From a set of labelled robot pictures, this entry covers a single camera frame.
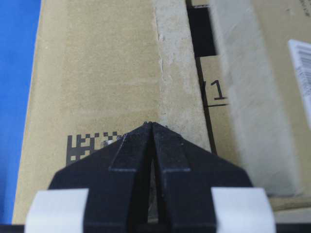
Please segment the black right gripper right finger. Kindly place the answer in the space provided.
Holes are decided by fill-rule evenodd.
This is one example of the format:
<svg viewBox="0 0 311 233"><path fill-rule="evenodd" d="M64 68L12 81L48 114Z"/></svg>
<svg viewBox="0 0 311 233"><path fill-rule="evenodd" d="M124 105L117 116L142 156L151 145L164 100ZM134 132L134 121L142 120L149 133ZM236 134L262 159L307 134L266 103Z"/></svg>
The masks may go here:
<svg viewBox="0 0 311 233"><path fill-rule="evenodd" d="M153 123L159 230L163 233L274 233L262 188L246 171Z"/></svg>

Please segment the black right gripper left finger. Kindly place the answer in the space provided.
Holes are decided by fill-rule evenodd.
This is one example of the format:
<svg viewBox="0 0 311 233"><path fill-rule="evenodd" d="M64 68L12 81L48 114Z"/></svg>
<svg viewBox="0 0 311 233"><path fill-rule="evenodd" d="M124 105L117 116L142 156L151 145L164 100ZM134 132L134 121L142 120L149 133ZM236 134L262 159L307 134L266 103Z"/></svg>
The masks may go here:
<svg viewBox="0 0 311 233"><path fill-rule="evenodd" d="M27 233L126 233L148 214L152 124L55 173L28 211Z"/></svg>

